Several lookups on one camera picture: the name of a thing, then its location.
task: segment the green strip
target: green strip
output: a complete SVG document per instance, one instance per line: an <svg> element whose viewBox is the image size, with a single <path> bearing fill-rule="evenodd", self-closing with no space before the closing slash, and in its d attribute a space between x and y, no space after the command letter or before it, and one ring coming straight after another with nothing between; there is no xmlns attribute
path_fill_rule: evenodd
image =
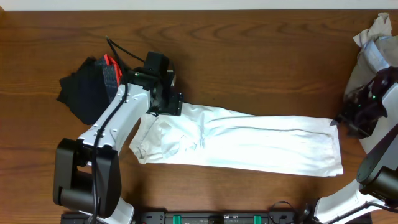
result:
<svg viewBox="0 0 398 224"><path fill-rule="evenodd" d="M181 224L181 215L174 215L173 216L173 224Z"/></svg>
<svg viewBox="0 0 398 224"><path fill-rule="evenodd" d="M261 216L255 215L253 219L254 219L254 224L261 224Z"/></svg>

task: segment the wooden surface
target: wooden surface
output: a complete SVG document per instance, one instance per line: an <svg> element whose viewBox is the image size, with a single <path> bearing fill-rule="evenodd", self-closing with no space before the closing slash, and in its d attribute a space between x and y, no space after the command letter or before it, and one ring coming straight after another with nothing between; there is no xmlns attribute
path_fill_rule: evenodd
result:
<svg viewBox="0 0 398 224"><path fill-rule="evenodd" d="M0 21L0 223L59 223L52 202L55 148L88 129L55 99L58 80L87 56L111 50L104 39L145 57L163 52L189 103L256 115L332 118L356 63L352 37L379 11L7 12ZM391 11L393 32L398 11ZM129 65L139 65L127 60ZM295 207L354 180L364 157L340 129L344 175L304 177L200 166L138 164L121 153L123 197L135 207L266 210ZM373 213L375 224L398 216Z"/></svg>

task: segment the black cloth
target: black cloth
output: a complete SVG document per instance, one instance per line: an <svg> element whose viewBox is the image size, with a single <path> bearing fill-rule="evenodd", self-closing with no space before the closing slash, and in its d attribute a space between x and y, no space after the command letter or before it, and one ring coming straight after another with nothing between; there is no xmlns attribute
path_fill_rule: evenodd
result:
<svg viewBox="0 0 398 224"><path fill-rule="evenodd" d="M115 91L113 82L107 90L105 80L109 80L107 76L111 73L104 74L106 65L96 62L94 58L87 58L76 73L60 79L62 90L57 100L65 103L84 124L94 124L100 118L118 87L116 84Z"/></svg>

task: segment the wooden table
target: wooden table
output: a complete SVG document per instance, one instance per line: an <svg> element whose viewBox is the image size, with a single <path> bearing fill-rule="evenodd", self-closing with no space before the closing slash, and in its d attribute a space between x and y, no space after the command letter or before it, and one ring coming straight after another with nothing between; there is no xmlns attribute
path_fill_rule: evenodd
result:
<svg viewBox="0 0 398 224"><path fill-rule="evenodd" d="M163 52L189 103L256 115L333 118L355 66L352 37L379 11L7 12L0 21L0 223L59 223L52 202L55 148L88 129L55 99L58 80L111 50ZM398 11L391 11L393 32ZM130 66L139 62L128 60ZM356 176L364 151L340 129L344 175L304 177L215 167L138 164L121 152L123 197L136 208L266 210L302 206ZM373 213L375 224L397 215Z"/></svg>

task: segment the white wall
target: white wall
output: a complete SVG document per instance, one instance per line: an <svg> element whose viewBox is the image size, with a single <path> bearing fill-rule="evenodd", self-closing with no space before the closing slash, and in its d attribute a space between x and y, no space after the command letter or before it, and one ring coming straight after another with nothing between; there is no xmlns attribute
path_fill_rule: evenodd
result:
<svg viewBox="0 0 398 224"><path fill-rule="evenodd" d="M6 11L398 9L398 0L0 0Z"/></svg>

